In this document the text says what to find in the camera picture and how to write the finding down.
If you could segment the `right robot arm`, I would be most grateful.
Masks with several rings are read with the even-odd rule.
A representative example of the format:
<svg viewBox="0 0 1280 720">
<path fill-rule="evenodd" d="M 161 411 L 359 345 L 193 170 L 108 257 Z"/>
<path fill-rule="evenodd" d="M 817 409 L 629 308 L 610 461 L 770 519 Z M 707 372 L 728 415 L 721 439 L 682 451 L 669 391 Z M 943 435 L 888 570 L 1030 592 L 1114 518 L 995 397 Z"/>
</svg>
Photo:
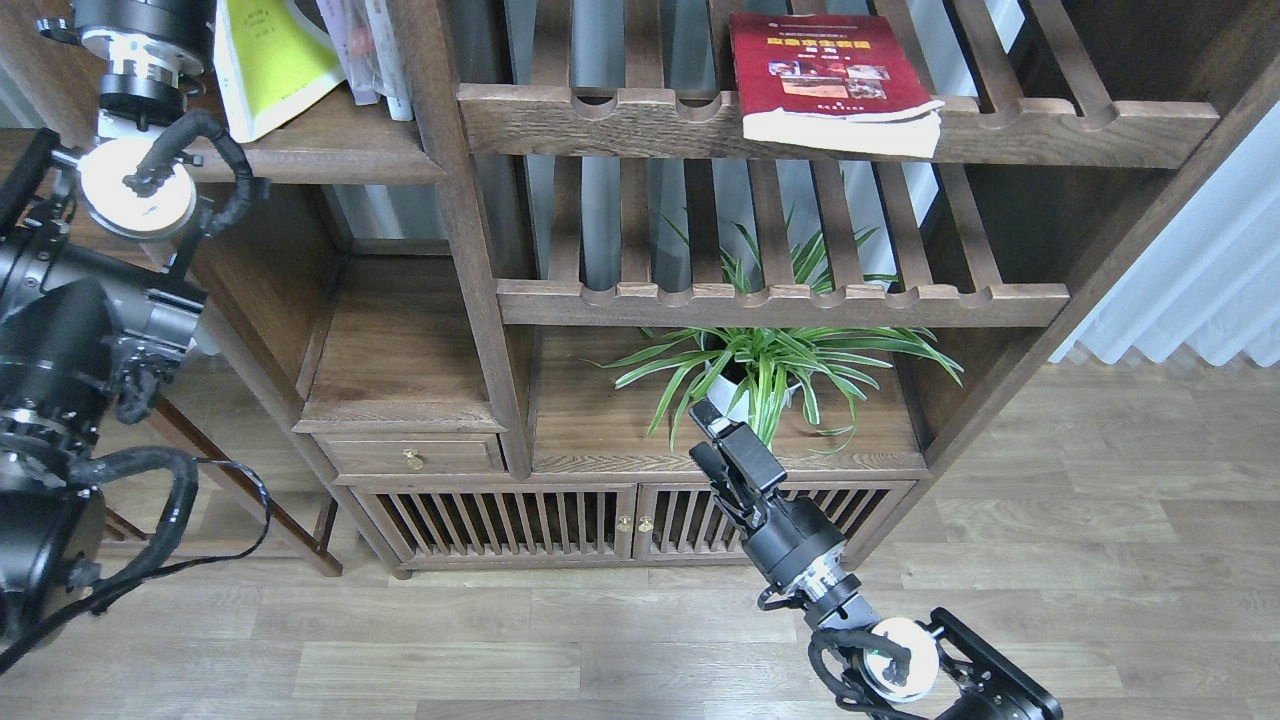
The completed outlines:
<svg viewBox="0 0 1280 720">
<path fill-rule="evenodd" d="M 841 530 L 812 500 L 778 492 L 785 469 L 754 430 L 707 400 L 690 414 L 707 434 L 691 459 L 767 579 L 759 609 L 804 611 L 806 655 L 840 708 L 902 719 L 902 706 L 928 696 L 945 674 L 959 689 L 946 719 L 1062 717 L 1051 693 L 950 611 L 936 609 L 925 624 L 882 618 L 841 568 Z"/>
</svg>

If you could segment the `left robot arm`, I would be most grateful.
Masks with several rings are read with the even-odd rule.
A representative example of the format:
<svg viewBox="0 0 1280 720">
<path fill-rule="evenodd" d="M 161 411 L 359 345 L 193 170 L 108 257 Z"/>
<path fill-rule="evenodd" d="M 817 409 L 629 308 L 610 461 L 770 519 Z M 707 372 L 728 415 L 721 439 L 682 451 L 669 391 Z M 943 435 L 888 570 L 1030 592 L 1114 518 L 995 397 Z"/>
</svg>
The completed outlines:
<svg viewBox="0 0 1280 720">
<path fill-rule="evenodd" d="M 38 131 L 3 184 L 3 667 L 83 612 L 177 571 L 198 460 L 163 446 L 93 456 L 108 411 L 134 424 L 182 364 L 206 295 L 186 279 L 201 240 L 237 223 L 269 181 L 186 83 L 211 64 L 211 1 L 77 1 L 38 32 L 108 63 L 104 119 L 123 135 L 81 152 Z M 145 547 L 97 564 L 101 488 L 166 469 Z"/>
</svg>

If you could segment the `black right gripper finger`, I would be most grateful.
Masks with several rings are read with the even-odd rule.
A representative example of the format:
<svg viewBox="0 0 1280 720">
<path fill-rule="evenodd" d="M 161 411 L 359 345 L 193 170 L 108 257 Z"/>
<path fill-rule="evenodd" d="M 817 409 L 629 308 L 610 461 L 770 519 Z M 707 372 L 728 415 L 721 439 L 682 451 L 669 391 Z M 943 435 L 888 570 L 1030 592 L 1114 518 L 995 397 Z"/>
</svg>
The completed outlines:
<svg viewBox="0 0 1280 720">
<path fill-rule="evenodd" d="M 774 497 L 777 486 L 787 477 L 786 470 L 746 423 L 722 415 L 707 398 L 694 404 L 689 415 L 709 438 L 695 445 L 689 455 L 722 500 Z"/>
<path fill-rule="evenodd" d="M 771 492 L 771 454 L 767 450 L 754 445 L 733 450 L 727 445 L 701 442 L 690 450 L 690 457 L 710 480 L 718 506 L 745 536 L 764 527 Z"/>
</svg>

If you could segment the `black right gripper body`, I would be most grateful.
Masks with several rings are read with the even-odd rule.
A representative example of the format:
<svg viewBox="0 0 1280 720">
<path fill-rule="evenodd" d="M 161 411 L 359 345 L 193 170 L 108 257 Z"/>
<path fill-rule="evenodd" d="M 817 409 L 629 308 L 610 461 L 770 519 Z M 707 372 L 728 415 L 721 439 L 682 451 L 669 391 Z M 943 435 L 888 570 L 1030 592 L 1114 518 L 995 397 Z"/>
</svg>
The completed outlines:
<svg viewBox="0 0 1280 720">
<path fill-rule="evenodd" d="M 838 566 L 844 534 L 813 500 L 787 500 L 774 491 L 751 497 L 742 548 L 780 594 L 824 596 L 844 582 Z"/>
</svg>

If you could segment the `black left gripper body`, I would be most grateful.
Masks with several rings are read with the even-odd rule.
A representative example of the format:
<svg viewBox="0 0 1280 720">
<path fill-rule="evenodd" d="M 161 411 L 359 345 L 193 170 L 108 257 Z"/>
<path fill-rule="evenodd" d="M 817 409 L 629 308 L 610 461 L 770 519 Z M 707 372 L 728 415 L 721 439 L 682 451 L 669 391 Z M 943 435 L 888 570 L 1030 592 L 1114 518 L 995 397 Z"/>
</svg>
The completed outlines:
<svg viewBox="0 0 1280 720">
<path fill-rule="evenodd" d="M 73 1 L 73 18 L 42 18 L 40 33 L 84 45 L 91 29 L 142 33 L 187 51 L 212 49 L 215 1 Z"/>
</svg>

